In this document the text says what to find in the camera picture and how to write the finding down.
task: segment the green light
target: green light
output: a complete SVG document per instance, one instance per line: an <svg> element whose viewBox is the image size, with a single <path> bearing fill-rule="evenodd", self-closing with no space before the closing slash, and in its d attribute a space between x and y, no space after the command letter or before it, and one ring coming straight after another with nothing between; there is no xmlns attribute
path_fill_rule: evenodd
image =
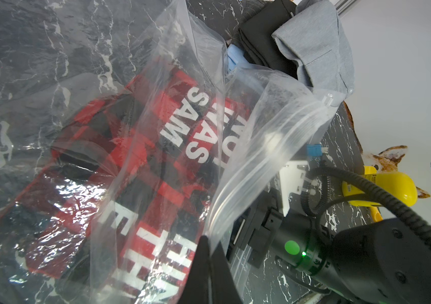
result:
<svg viewBox="0 0 431 304"><path fill-rule="evenodd" d="M285 250L291 255L297 255L300 252L300 246L295 241L288 241L285 243Z"/></svg>

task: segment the black fabric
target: black fabric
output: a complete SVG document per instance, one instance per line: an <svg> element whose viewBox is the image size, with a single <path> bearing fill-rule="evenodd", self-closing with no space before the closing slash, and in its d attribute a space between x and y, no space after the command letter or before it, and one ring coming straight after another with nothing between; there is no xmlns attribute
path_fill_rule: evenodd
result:
<svg viewBox="0 0 431 304"><path fill-rule="evenodd" d="M246 23L249 19L261 12L261 10L269 3L270 2L265 0L246 0L246 5L244 6L243 15L241 16L239 24L242 25ZM237 28L237 31L234 33L234 36L231 39L231 44L237 46L241 50L244 49L241 35L239 34L239 28Z"/></svg>
<svg viewBox="0 0 431 304"><path fill-rule="evenodd" d="M209 239L202 235L185 289L177 304L243 304L232 280L222 245L218 244L212 256L209 253Z"/></svg>
<svg viewBox="0 0 431 304"><path fill-rule="evenodd" d="M245 58L254 64L280 70L297 78L295 64L278 50L271 34L290 20L296 9L290 0L275 0L239 28Z"/></svg>

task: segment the clothing pile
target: clothing pile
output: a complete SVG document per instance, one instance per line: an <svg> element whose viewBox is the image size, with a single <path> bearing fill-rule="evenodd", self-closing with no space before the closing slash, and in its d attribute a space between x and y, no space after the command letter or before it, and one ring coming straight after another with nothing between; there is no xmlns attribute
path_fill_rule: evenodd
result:
<svg viewBox="0 0 431 304"><path fill-rule="evenodd" d="M229 69L248 62L280 70L308 87L354 90L352 51L329 0L248 1L260 10L239 27L228 47Z"/></svg>

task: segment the black cable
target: black cable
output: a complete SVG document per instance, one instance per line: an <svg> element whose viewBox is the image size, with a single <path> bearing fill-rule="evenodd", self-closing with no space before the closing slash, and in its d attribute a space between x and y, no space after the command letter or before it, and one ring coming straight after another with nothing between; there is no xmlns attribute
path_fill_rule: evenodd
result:
<svg viewBox="0 0 431 304"><path fill-rule="evenodd" d="M323 161L323 160L320 161L320 167L325 167L325 161ZM320 201L318 202L318 204L316 205L314 210L312 210L312 208L310 208L310 203L309 203L310 194L309 194L309 192L303 191L301 194L300 202L302 204L303 210L305 211L305 213L308 216L315 217L322 210L327 209L327 208L325 208L325 204L327 204L327 202L329 201L330 176L322 176L321 182L322 182L322 195L320 196ZM309 190L310 186L311 186L311 182L307 181L304 183L304 189Z"/></svg>
<svg viewBox="0 0 431 304"><path fill-rule="evenodd" d="M369 201L369 197L366 194L356 194L356 195L351 195L348 197L342 197L342 198L337 198L334 199L331 202L328 202L327 204L325 204L325 206L319 211L319 213L316 215L315 217L315 221L314 221L314 227L316 230L316 234L318 235L318 238L322 241L323 244L328 245L330 239L325 237L325 235L323 234L322 231L322 226L320 225L320 221L322 219L323 214L325 213L325 211L327 211L327 209L329 209L330 207L336 205L336 204L341 204L344 202L348 202L348 201L352 201L352 200L366 200Z"/></svg>
<svg viewBox="0 0 431 304"><path fill-rule="evenodd" d="M429 225L416 212L402 203L399 199L395 198L389 192L358 174L338 168L318 167L310 170L307 173L307 178L309 180L313 180L317 176L322 175L333 176L358 187L358 189L367 194L371 201L380 203L383 205L383 207L398 217L431 250L431 225ZM303 197L304 196L302 196L302 207L304 207L305 203L303 201Z"/></svg>
<svg viewBox="0 0 431 304"><path fill-rule="evenodd" d="M297 283L298 285L305 287L306 289L310 289L313 292L316 293L321 293L321 294L325 294L328 295L330 294L332 291L330 289L320 289L318 287L315 286L311 286L307 283L305 283L304 281L301 281L300 279L297 279L297 277L292 274L288 268L291 267L290 264L288 264L287 262L285 262L283 259L281 259L279 256L275 256L275 264L276 267L278 267L278 269L287 277L289 277L293 282Z"/></svg>

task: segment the clear plastic bag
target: clear plastic bag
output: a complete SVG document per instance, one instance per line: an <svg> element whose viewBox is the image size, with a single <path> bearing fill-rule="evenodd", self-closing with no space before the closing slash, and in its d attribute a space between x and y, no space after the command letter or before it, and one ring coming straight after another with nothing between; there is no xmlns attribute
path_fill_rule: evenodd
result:
<svg viewBox="0 0 431 304"><path fill-rule="evenodd" d="M183 0L15 5L0 5L26 35L0 21L0 301L176 302L204 227L216 244L327 107L267 69L226 91L225 43Z"/></svg>
<svg viewBox="0 0 431 304"><path fill-rule="evenodd" d="M343 94L313 94L291 76L255 66L238 65L226 87L227 99L257 103L212 200L204 229L212 249L280 168L310 139L320 141L318 131L325 132L343 100Z"/></svg>

